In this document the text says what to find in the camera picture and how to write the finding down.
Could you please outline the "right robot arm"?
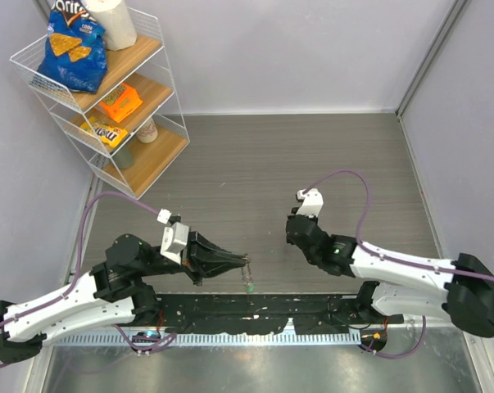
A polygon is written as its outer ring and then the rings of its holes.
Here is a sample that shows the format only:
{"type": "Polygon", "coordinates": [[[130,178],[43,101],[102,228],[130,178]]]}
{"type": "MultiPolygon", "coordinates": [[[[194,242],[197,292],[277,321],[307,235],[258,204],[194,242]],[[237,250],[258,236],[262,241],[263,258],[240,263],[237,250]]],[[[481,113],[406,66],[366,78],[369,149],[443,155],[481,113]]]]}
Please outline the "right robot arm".
{"type": "Polygon", "coordinates": [[[329,235],[306,215],[289,215],[285,233],[309,264],[333,276],[364,280],[355,303],[364,322],[413,314],[494,337],[494,274],[474,255],[461,253],[453,260],[391,252],[354,237],[329,235]]]}

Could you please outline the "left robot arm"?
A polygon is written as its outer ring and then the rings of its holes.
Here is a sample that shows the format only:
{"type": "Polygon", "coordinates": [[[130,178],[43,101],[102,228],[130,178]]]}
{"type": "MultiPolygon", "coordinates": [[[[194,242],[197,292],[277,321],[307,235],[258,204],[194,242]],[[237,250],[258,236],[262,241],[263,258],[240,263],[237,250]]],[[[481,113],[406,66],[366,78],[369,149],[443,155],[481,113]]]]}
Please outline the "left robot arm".
{"type": "Polygon", "coordinates": [[[148,326],[156,322],[160,302],[148,276],[185,274],[196,286],[247,265],[234,254],[190,232],[169,250],[166,241],[152,246],[132,234],[119,236],[106,258],[70,284],[35,300],[0,300],[0,362],[33,358],[45,346],[90,328],[148,326]]]}

